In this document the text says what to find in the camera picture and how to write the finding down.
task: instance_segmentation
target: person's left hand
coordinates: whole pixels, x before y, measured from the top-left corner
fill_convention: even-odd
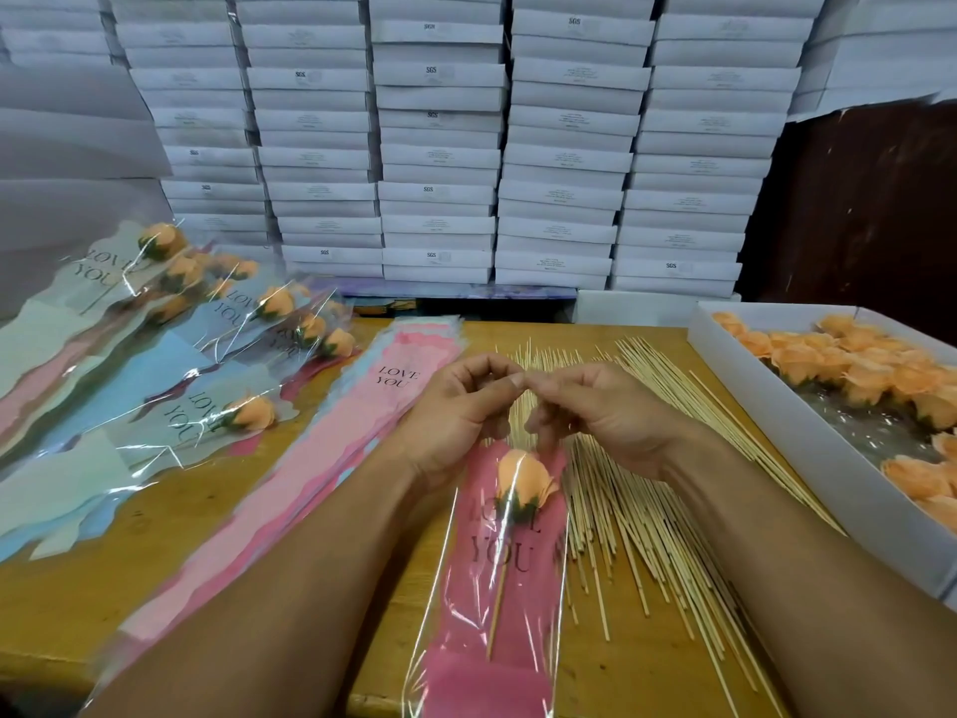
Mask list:
[[[508,436],[508,409],[524,392],[523,381],[521,367],[504,355],[453,362],[432,376],[380,448],[405,460],[426,490],[437,489],[461,470],[477,441]]]

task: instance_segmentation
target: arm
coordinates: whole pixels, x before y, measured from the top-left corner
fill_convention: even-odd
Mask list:
[[[591,433],[664,480],[711,543],[802,715],[923,718],[957,705],[957,615],[785,494],[723,438],[621,368],[530,373],[549,446]]]
[[[448,483],[480,437],[505,433],[501,415],[521,393],[519,371],[487,355],[437,373],[340,488],[117,676],[83,718],[329,711],[405,515]]]

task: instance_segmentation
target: yellow table surface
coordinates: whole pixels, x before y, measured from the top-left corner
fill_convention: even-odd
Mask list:
[[[357,321],[369,342],[389,321]],[[674,328],[600,325],[466,323],[470,352],[525,346],[615,352],[615,341],[639,336],[678,367],[693,370],[752,429],[707,366]],[[126,615],[142,604],[226,518],[312,417],[339,369],[321,373],[301,393],[305,413],[266,434],[247,458],[218,458],[169,474],[130,499],[101,539],[36,562],[30,550],[0,564],[0,688],[4,682],[85,692],[93,662]],[[347,679],[349,715],[396,716],[402,682],[435,576],[448,519],[448,503],[412,529],[389,566],[368,615]],[[642,568],[646,585],[651,576]],[[619,558],[611,582],[603,577],[611,642],[605,642],[598,603],[569,578],[580,624],[563,624],[556,712],[562,718],[620,716],[730,716],[724,694],[700,639],[692,642],[675,605],[646,589],[651,617],[638,602],[627,561]],[[776,715],[767,696],[753,693],[728,653],[724,674],[741,718]]]

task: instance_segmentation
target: stacked box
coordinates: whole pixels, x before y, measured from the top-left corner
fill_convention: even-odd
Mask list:
[[[501,167],[502,0],[368,0],[388,279],[485,283]]]
[[[246,52],[228,0],[111,0],[130,74],[169,163],[169,205],[190,232],[270,241],[253,147]]]
[[[604,289],[654,0],[512,0],[496,282]]]
[[[109,0],[0,0],[0,34],[15,65],[126,64]]]
[[[827,0],[801,58],[793,114],[957,86],[957,0]]]
[[[727,298],[824,0],[665,0],[612,288]]]
[[[236,14],[284,258],[317,274],[381,277],[364,0],[236,0]]]

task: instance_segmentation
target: person's right hand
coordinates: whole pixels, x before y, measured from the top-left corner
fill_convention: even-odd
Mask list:
[[[543,452],[567,435],[591,434],[623,468],[664,480],[679,450],[720,439],[611,362],[527,372],[525,384],[539,398],[525,430],[538,434]]]

